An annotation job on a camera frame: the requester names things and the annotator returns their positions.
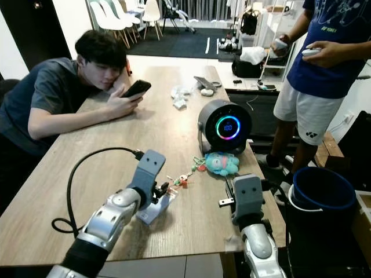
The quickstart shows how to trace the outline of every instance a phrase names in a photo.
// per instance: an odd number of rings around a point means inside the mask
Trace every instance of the phone case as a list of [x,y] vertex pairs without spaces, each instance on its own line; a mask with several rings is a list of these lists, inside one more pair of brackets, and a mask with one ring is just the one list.
[[135,94],[139,94],[141,92],[146,92],[152,85],[150,82],[137,80],[134,84],[129,88],[129,90],[123,95],[123,97],[131,97]]

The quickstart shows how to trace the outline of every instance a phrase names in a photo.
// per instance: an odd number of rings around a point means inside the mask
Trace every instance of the white tissue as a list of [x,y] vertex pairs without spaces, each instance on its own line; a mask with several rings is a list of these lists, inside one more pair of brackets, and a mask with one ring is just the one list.
[[183,86],[175,86],[171,91],[171,96],[173,98],[173,105],[178,109],[181,110],[187,107],[186,100],[187,95],[191,94],[191,90]]
[[250,62],[253,65],[257,65],[265,58],[264,48],[261,46],[255,47],[243,47],[242,54],[240,56],[241,61]]

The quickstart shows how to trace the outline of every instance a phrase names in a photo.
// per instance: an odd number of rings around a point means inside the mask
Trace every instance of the young man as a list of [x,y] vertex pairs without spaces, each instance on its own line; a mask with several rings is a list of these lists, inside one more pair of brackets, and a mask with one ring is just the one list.
[[[0,215],[58,134],[130,114],[143,94],[120,98],[112,88],[126,65],[124,46],[112,36],[87,31],[75,45],[76,61],[57,58],[36,65],[0,107]],[[76,113],[87,96],[110,90],[100,109]]]
[[[274,108],[278,118],[272,150],[256,155],[260,164],[279,169],[283,149],[299,131],[290,174],[281,187],[287,191],[293,174],[308,165],[343,98],[371,58],[371,3],[367,0],[305,0],[304,12],[291,32],[280,39],[288,45],[306,32],[303,48],[297,55]],[[306,48],[321,48],[303,57]],[[282,56],[288,50],[274,52]]]

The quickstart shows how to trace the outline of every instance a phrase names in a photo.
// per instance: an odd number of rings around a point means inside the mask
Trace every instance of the doorway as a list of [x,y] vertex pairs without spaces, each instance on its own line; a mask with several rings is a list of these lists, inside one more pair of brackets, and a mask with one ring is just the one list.
[[28,68],[71,58],[52,0],[0,0],[0,10]]

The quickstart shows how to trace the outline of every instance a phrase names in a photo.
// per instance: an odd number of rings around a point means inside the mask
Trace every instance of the black backpack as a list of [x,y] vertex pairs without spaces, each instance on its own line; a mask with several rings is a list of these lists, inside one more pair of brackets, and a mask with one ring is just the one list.
[[232,63],[232,72],[241,78],[259,78],[261,74],[261,63],[253,65],[250,62],[241,61],[239,55],[235,54]]
[[241,32],[248,34],[248,35],[254,35],[256,30],[256,24],[257,24],[257,12],[254,12],[253,10],[248,10],[245,12],[242,16],[241,20]]

